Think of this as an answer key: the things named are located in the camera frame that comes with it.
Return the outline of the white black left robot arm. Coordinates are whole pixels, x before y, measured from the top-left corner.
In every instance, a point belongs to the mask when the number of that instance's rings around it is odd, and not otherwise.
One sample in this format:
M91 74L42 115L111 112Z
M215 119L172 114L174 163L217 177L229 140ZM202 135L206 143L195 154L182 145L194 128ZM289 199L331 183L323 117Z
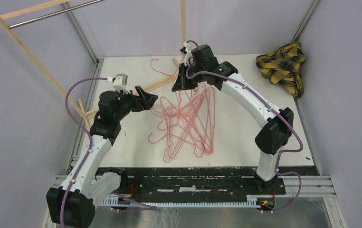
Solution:
M150 110L157 95L135 87L130 92L105 91L99 96L98 112L88 133L89 144L73 170L58 188L50 188L46 200L51 221L61 227L87 228L96 208L113 191L124 193L129 180L115 172L106 172L96 182L95 174L118 137L120 121L130 112Z

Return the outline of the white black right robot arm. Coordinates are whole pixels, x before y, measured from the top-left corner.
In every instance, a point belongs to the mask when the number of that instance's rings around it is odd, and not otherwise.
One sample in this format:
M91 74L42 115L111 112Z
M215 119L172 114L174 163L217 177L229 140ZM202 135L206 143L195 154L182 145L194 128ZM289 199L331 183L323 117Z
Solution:
M192 41L183 43L180 52L184 62L172 91L192 90L205 82L238 102L261 128L255 137L260 150L254 188L266 194L273 188L278 155L293 133L294 113L290 108L280 109L259 94L230 62L219 63L209 45L191 48Z

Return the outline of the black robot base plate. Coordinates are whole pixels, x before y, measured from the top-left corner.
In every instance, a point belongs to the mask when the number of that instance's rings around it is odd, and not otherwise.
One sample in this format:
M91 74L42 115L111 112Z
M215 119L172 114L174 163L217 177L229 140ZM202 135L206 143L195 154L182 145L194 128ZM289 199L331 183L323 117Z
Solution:
M108 172L120 175L118 193L129 195L143 203L237 203L251 196L284 196L287 179L316 174L314 166L283 167L287 176L262 183L254 167L177 167L177 168L113 168L103 167L96 172L101 177Z

